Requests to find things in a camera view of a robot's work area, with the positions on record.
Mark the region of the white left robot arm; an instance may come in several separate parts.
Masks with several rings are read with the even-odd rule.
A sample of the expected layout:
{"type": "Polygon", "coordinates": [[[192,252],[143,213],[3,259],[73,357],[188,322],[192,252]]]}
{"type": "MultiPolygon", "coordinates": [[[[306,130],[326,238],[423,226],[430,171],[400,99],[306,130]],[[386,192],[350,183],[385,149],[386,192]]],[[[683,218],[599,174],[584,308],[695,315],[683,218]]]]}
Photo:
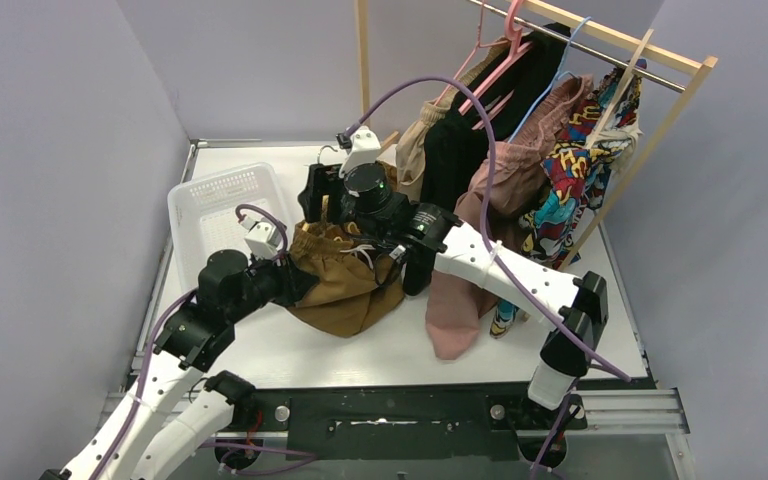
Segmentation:
{"type": "Polygon", "coordinates": [[[317,282],[287,256],[212,254],[196,289],[158,321],[137,380],[104,425],[42,478],[166,479],[215,433],[249,423],[254,386],[229,371],[209,371],[234,342],[236,323],[268,304],[295,305],[317,282]]]}

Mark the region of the yellow wire hanger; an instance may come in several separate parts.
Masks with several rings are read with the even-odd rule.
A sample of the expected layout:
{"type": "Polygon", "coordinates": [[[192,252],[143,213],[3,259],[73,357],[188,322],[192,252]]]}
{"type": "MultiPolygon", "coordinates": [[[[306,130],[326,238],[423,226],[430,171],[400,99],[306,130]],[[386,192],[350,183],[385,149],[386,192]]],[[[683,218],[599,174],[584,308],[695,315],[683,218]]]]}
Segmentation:
{"type": "Polygon", "coordinates": [[[336,152],[331,145],[325,145],[317,153],[316,161],[308,166],[306,182],[297,195],[302,209],[302,230],[310,232],[314,226],[339,225],[347,234],[347,217],[344,213],[344,181],[340,176],[341,164],[323,164],[321,155],[325,150],[336,152]]]}

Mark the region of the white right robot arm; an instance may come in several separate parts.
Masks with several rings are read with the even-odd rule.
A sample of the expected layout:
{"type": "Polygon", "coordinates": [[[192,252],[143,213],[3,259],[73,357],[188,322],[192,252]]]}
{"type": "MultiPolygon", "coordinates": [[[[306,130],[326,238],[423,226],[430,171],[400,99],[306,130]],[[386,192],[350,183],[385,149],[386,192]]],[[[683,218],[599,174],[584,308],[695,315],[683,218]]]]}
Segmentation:
{"type": "Polygon", "coordinates": [[[354,221],[362,242],[405,267],[457,277],[522,311],[542,314],[555,329],[540,350],[522,411],[538,427],[561,415],[562,401],[595,361],[607,324],[602,276],[559,272],[491,243],[455,214],[395,192],[376,162],[350,172],[339,164],[310,165],[298,203],[308,223],[354,221]]]}

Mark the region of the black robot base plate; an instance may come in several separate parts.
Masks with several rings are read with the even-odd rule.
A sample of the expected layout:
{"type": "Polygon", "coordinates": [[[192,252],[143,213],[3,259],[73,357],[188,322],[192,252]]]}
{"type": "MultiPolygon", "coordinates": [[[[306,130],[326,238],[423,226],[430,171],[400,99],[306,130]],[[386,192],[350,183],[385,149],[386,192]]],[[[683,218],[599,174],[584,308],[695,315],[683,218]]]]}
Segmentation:
{"type": "Polygon", "coordinates": [[[528,400],[523,383],[260,389],[236,406],[219,438],[283,440],[290,459],[514,461],[534,458],[554,424],[556,441],[612,420],[624,433],[642,433],[647,417],[632,405],[643,393],[580,390],[561,414],[528,400]]]}

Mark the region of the brown shorts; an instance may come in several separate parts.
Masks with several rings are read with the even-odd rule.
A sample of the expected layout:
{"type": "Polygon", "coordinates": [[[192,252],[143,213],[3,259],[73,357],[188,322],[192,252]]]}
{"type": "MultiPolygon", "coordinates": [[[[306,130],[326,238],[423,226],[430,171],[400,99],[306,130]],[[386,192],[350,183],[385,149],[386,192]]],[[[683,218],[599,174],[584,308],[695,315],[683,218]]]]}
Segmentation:
{"type": "Polygon", "coordinates": [[[350,338],[399,306],[404,299],[401,280],[385,279],[394,261],[363,240],[355,222],[347,221],[347,234],[330,224],[304,232],[302,221],[295,226],[290,259],[317,275],[318,285],[296,307],[288,308],[292,315],[327,334],[350,338]]]}

